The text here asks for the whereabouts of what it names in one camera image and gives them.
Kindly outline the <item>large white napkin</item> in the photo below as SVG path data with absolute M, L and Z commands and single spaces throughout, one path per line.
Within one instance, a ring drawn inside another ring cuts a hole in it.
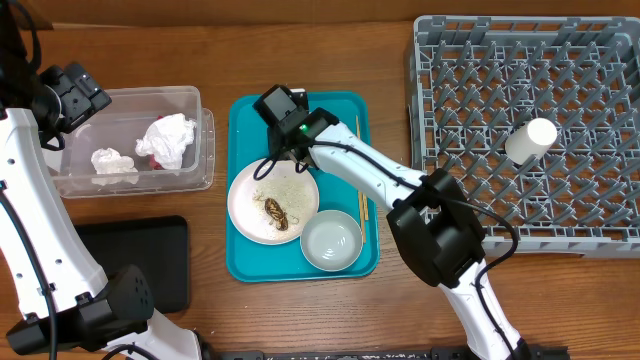
M 183 113 L 161 117 L 136 140 L 135 152 L 138 156 L 153 156 L 166 170 L 181 169 L 183 154 L 194 142 L 195 128 L 196 122 Z

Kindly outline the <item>small white napkin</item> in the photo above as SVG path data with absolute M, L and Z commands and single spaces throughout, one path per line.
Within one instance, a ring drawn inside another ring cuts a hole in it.
M 139 181 L 134 160 L 129 156 L 122 156 L 113 148 L 94 151 L 91 163 L 97 175 L 108 175 L 108 178 L 93 178 L 93 184 L 106 186 L 120 182 L 136 184 Z

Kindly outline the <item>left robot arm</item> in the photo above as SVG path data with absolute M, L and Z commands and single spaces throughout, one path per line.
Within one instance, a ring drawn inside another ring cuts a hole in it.
M 26 51 L 1 4 L 1 250 L 23 316 L 7 333 L 19 355 L 76 347 L 110 359 L 211 359 L 210 345 L 156 310 L 141 270 L 107 276 L 81 241 L 43 153 L 61 151 L 65 135 L 111 102 L 77 63 L 41 66 L 39 39 Z

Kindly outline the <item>white cup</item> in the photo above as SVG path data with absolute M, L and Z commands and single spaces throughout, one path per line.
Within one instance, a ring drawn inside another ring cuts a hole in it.
M 518 128 L 505 142 L 507 157 L 518 165 L 534 156 L 540 159 L 557 140 L 555 125 L 546 118 L 535 118 Z

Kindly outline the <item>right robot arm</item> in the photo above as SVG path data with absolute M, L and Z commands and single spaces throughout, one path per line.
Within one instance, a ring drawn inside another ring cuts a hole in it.
M 253 105 L 267 125 L 269 156 L 254 173 L 266 177 L 287 156 L 349 183 L 386 212 L 399 254 L 423 282 L 440 288 L 479 359 L 529 359 L 532 352 L 509 323 L 488 273 L 514 254 L 488 262 L 479 216 L 500 223 L 514 243 L 518 232 L 493 211 L 467 200 L 457 180 L 438 168 L 426 174 L 402 166 L 358 138 L 324 108 L 312 109 L 303 90 L 275 85 Z

